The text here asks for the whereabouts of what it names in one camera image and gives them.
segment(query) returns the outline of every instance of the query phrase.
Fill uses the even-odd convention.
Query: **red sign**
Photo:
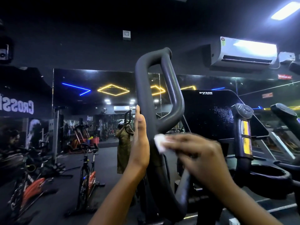
[[[291,75],[278,74],[278,79],[281,79],[281,80],[291,80],[292,76]]]
[[[270,98],[270,97],[273,97],[273,92],[271,93],[266,93],[266,94],[262,94],[262,98]]]

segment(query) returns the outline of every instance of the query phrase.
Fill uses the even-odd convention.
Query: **person's right hand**
[[[184,167],[214,195],[222,197],[237,186],[229,173],[218,142],[189,133],[168,135],[167,139],[172,142],[163,145],[178,151]],[[198,154],[198,158],[192,159],[186,154]]]

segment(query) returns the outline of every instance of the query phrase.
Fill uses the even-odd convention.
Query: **olive green dress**
[[[124,129],[121,133],[121,136],[119,137],[118,154],[117,154],[118,174],[123,174],[124,170],[126,169],[126,166],[129,161],[130,149],[131,149],[130,135]]]

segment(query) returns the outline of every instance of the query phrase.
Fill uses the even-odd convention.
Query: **black monitor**
[[[231,106],[243,103],[231,90],[183,90],[185,112],[182,124],[187,132],[212,140],[233,139]],[[265,137],[269,132],[255,115],[250,119],[252,137]]]

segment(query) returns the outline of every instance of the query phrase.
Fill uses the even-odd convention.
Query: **cup holder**
[[[267,175],[267,176],[280,177],[286,175],[286,172],[273,166],[251,165],[250,171],[257,174]]]
[[[262,197],[282,200],[293,192],[292,176],[273,164],[252,164],[247,187]]]

